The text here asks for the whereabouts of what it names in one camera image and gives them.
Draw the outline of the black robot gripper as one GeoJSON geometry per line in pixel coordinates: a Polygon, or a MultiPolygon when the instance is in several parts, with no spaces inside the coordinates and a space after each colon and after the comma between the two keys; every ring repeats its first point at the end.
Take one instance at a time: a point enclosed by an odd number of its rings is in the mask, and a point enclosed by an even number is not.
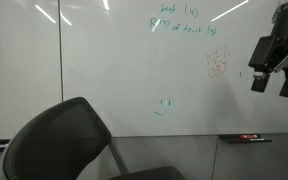
{"type": "Polygon", "coordinates": [[[271,34],[263,36],[253,51],[248,66],[254,70],[252,91],[263,93],[270,73],[285,73],[280,96],[288,98],[288,2],[280,4],[272,17],[271,34]]]}

